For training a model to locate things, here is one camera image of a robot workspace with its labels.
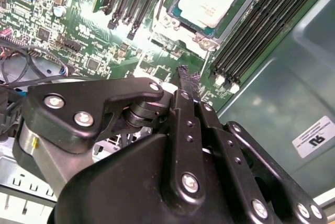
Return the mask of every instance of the motherboard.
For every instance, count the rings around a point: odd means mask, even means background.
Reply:
[[[0,0],[0,37],[94,79],[169,82],[188,65],[201,75],[202,100],[219,110],[314,2]]]

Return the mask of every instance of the hex bolt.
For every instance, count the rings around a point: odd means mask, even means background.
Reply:
[[[159,87],[156,83],[150,83],[150,88],[152,88],[154,91],[159,91]]]
[[[266,208],[264,207],[264,205],[258,200],[258,199],[254,199],[252,201],[252,206],[253,206],[253,209],[255,209],[256,211],[256,214],[263,218],[263,219],[266,219],[267,218],[267,211],[266,211]]]
[[[197,179],[189,173],[183,174],[182,183],[184,188],[190,193],[196,193],[199,190]]]
[[[182,97],[187,100],[190,99],[189,95],[186,92],[182,92]]]
[[[54,96],[54,95],[47,96],[44,99],[44,103],[46,106],[52,109],[60,109],[65,105],[65,102],[63,99],[61,99],[60,97]]]
[[[241,128],[239,126],[233,125],[233,128],[235,129],[235,131],[241,132]]]
[[[89,127],[94,123],[92,115],[85,111],[81,111],[74,115],[74,121],[83,127]]]
[[[316,218],[322,219],[322,214],[320,213],[319,209],[316,206],[310,205],[310,209],[312,209],[312,212],[316,216]]]
[[[300,211],[300,213],[301,213],[302,216],[304,216],[307,219],[310,217],[307,208],[303,204],[298,203],[297,207],[298,207],[298,209],[299,209],[299,211]]]
[[[212,110],[212,108],[211,108],[208,104],[204,104],[204,106],[205,106],[205,109],[206,109],[206,110],[208,110],[208,111],[211,111],[211,110]]]

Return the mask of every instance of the black plastic bracket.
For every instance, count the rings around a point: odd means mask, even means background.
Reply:
[[[205,200],[205,172],[200,122],[187,92],[175,92],[170,120],[162,196],[174,212],[192,215]]]
[[[241,125],[232,121],[224,128],[238,140],[244,156],[251,161],[253,176],[283,222],[325,223],[327,217],[322,209]]]
[[[212,107],[201,102],[198,113],[205,145],[213,152],[222,190],[236,223],[280,223],[267,205],[234,135],[224,131]]]
[[[65,105],[59,109],[48,107],[44,99],[49,95],[62,98]],[[28,89],[23,119],[36,135],[67,152],[83,153],[96,141],[113,136],[113,128],[125,108],[162,97],[163,89],[148,78],[33,86]],[[92,115],[91,126],[83,127],[74,121],[74,116],[82,111]]]

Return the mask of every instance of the microchip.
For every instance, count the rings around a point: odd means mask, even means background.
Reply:
[[[63,0],[54,0],[56,5],[63,5]]]
[[[40,27],[37,32],[37,37],[41,39],[42,41],[49,41],[50,32],[46,29]]]
[[[128,50],[128,48],[129,48],[129,45],[127,45],[126,43],[124,43],[124,42],[123,42],[123,43],[121,44],[121,46],[120,46],[120,47],[121,47],[121,49],[123,49],[123,50],[127,51],[127,50]]]
[[[96,71],[99,67],[99,63],[97,61],[95,61],[94,59],[89,59],[87,62],[87,68],[92,70],[92,71]]]
[[[176,46],[172,52],[172,54],[174,54],[176,57],[181,57],[183,53],[184,53],[184,50],[182,50],[178,46]]]
[[[223,20],[237,0],[174,0],[168,14],[188,31],[207,38],[217,37]]]
[[[118,50],[118,51],[117,51],[117,56],[118,56],[119,58],[124,58],[125,55],[126,55],[126,52],[125,52],[124,50]]]

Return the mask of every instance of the metal rod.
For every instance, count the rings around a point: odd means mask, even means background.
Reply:
[[[207,51],[207,53],[206,53],[206,56],[205,56],[205,57],[206,57],[206,59],[205,59],[205,62],[204,62],[203,68],[202,68],[202,70],[201,70],[201,72],[200,72],[200,77],[201,77],[201,76],[203,76],[203,73],[204,73],[205,67],[206,67],[206,65],[207,65],[207,62],[208,62],[209,56],[210,56],[210,51]]]

